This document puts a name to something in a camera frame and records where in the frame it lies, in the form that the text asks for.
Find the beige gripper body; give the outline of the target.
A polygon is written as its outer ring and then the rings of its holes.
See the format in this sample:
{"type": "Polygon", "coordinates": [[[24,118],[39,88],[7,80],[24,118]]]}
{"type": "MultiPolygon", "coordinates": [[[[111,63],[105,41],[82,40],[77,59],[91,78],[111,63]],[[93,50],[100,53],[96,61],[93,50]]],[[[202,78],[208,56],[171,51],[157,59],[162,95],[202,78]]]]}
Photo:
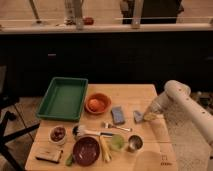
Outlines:
{"type": "Polygon", "coordinates": [[[165,92],[158,95],[147,107],[143,119],[145,121],[155,120],[170,104],[171,100],[165,92]]]}

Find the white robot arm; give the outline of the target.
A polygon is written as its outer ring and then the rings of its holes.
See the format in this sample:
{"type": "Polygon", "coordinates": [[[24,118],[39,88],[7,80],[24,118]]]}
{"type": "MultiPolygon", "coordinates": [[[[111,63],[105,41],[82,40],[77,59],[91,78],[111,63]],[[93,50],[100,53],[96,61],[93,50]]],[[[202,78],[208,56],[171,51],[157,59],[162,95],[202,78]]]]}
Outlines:
{"type": "Polygon", "coordinates": [[[213,148],[213,116],[190,97],[188,85],[169,80],[164,91],[147,107],[145,114],[158,113],[176,103],[195,124],[206,142],[213,148]]]}

